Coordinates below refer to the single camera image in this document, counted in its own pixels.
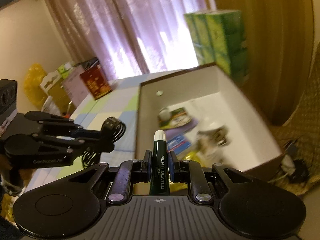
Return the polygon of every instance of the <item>lip gel tube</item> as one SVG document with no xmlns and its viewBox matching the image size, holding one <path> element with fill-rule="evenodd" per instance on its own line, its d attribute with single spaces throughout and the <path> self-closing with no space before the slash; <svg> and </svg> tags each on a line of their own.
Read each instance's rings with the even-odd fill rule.
<svg viewBox="0 0 320 240">
<path fill-rule="evenodd" d="M 158 130 L 153 141 L 150 196 L 170 196 L 167 135 Z"/>
</svg>

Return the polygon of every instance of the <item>sheer curtain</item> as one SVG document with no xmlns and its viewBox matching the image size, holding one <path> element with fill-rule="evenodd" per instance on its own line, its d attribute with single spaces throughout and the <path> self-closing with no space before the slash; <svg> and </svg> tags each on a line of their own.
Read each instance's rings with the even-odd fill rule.
<svg viewBox="0 0 320 240">
<path fill-rule="evenodd" d="M 46 0 L 76 62 L 97 56 L 109 79 L 197 66 L 183 14 L 204 0 Z"/>
</svg>

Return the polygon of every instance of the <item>white bottle cap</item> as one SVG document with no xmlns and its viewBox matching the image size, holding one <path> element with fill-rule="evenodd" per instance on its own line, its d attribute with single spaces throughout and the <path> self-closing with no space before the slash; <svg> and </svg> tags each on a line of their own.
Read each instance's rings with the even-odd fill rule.
<svg viewBox="0 0 320 240">
<path fill-rule="evenodd" d="M 155 133 L 155 139 L 153 140 L 155 141 L 167 141 L 167 134 L 165 133 L 165 131 L 162 130 L 158 130 Z"/>
</svg>

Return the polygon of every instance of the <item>checkered tablecloth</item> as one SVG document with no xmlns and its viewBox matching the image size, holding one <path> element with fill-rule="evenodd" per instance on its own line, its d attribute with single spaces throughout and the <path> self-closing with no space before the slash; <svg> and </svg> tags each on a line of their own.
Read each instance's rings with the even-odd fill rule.
<svg viewBox="0 0 320 240">
<path fill-rule="evenodd" d="M 124 136 L 115 143 L 115 150 L 103 153 L 101 162 L 110 167 L 119 166 L 126 160 L 134 158 L 138 95 L 140 83 L 175 71 L 145 74 L 113 82 L 115 89 L 104 97 L 94 100 L 88 95 L 71 116 L 75 123 L 85 129 L 100 130 L 108 117 L 114 116 L 125 123 L 127 130 Z M 82 170 L 81 157 L 72 166 L 38 169 L 33 175 L 26 191 Z"/>
</svg>

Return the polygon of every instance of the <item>ribbed gray surface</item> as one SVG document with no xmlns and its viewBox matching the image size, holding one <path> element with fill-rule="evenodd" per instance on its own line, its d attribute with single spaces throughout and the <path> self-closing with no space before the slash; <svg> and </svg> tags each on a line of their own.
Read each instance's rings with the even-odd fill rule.
<svg viewBox="0 0 320 240">
<path fill-rule="evenodd" d="M 194 205 L 187 196 L 133 196 L 125 205 L 109 207 L 102 219 L 86 232 L 68 239 L 245 240 L 247 238 L 227 229 L 210 207 Z M 293 236 L 287 240 L 298 239 Z"/>
</svg>

